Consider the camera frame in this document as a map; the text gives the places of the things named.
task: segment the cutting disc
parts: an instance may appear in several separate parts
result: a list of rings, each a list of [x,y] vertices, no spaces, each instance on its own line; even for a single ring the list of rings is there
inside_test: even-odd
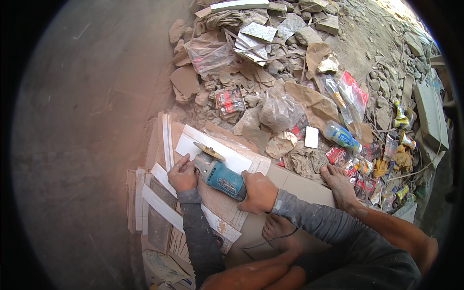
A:
[[[195,146],[197,146],[198,148],[200,148],[203,152],[205,153],[208,153],[209,155],[211,155],[212,157],[214,158],[217,158],[219,160],[223,160],[223,161],[226,161],[226,159],[219,153],[217,153],[216,151],[213,150],[213,148],[211,147],[206,147],[205,145],[203,144],[200,144],[198,142],[193,142]]]

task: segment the hand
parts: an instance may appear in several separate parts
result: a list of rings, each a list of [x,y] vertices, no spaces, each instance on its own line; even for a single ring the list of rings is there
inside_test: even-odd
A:
[[[242,177],[246,186],[246,197],[237,208],[254,214],[270,213],[279,192],[277,186],[261,172],[251,174],[243,171]]]
[[[199,172],[196,170],[195,165],[188,160],[189,157],[190,154],[187,153],[168,172],[169,184],[176,191],[184,191],[197,187]]]

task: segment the debris pile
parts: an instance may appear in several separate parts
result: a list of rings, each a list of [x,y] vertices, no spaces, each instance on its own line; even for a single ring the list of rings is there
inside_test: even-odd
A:
[[[321,166],[343,168],[358,199],[384,212],[416,200],[449,148],[445,89],[428,63],[438,49],[428,34],[390,24],[391,53],[366,51],[371,69],[355,80],[356,68],[334,51],[347,41],[345,28],[364,19],[349,0],[190,7],[192,27],[176,20],[169,30],[185,123],[203,129],[211,121],[321,184]]]

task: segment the concrete floor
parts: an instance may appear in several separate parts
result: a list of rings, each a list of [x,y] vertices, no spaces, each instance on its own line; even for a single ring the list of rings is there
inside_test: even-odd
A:
[[[191,17],[190,2],[71,0],[32,55],[13,120],[13,183],[59,289],[145,287],[126,171],[144,164],[153,118],[174,104],[168,29]]]

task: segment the angle grinder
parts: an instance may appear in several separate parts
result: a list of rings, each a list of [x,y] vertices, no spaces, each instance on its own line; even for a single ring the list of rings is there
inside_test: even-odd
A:
[[[208,186],[238,201],[243,201],[246,196],[246,187],[242,176],[228,169],[222,162],[226,159],[213,148],[197,142],[193,143],[201,149],[200,154],[193,159],[193,164],[200,171],[202,180]]]

